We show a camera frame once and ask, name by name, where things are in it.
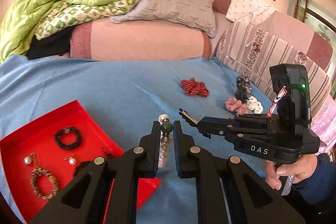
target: dark sleeve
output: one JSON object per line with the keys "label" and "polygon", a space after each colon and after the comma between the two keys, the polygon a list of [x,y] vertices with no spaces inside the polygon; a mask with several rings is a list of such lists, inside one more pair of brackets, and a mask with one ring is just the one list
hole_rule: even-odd
{"label": "dark sleeve", "polygon": [[293,184],[293,189],[310,205],[325,201],[336,189],[336,163],[330,162],[325,153],[318,155],[317,160],[313,175]]}

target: red tray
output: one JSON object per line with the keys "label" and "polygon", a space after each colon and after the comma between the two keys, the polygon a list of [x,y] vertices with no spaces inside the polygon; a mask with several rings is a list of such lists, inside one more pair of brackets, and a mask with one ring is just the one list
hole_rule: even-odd
{"label": "red tray", "polygon": [[[63,150],[54,141],[54,134],[65,127],[76,127],[82,135],[82,143],[75,150]],[[75,141],[74,134],[66,134],[62,139],[68,144]],[[0,153],[7,183],[23,218],[29,223],[31,218],[47,203],[34,195],[30,184],[32,165],[25,165],[23,159],[36,152],[42,168],[50,171],[63,189],[73,178],[75,166],[65,157],[74,154],[78,163],[104,156],[105,147],[114,156],[124,151],[95,123],[78,101],[59,107],[24,125],[0,140]],[[140,179],[137,208],[155,191],[161,181]],[[45,176],[38,180],[38,186],[45,193],[51,193],[52,185]]]}

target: gray pillow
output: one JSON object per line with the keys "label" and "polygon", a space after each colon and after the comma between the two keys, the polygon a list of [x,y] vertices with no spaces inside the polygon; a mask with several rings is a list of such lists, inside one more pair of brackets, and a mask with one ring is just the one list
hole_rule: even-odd
{"label": "gray pillow", "polygon": [[163,20],[183,24],[216,36],[212,0],[141,0],[125,15],[111,16],[112,23],[130,20]]}

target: green jade bead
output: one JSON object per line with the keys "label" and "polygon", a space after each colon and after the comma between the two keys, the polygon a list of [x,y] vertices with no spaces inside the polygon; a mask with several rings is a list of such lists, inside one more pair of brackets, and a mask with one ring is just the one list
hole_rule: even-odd
{"label": "green jade bead", "polygon": [[171,122],[163,122],[161,125],[161,131],[165,134],[169,134],[170,132],[173,131],[173,125]]}

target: hand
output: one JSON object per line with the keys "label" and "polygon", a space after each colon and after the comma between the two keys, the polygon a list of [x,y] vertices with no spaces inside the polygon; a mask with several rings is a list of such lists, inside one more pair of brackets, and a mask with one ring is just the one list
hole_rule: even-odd
{"label": "hand", "polygon": [[284,164],[276,168],[272,161],[266,161],[266,178],[265,181],[273,189],[280,190],[281,181],[279,176],[295,175],[293,183],[309,178],[315,171],[317,166],[317,157],[314,154],[302,155],[293,164]]}

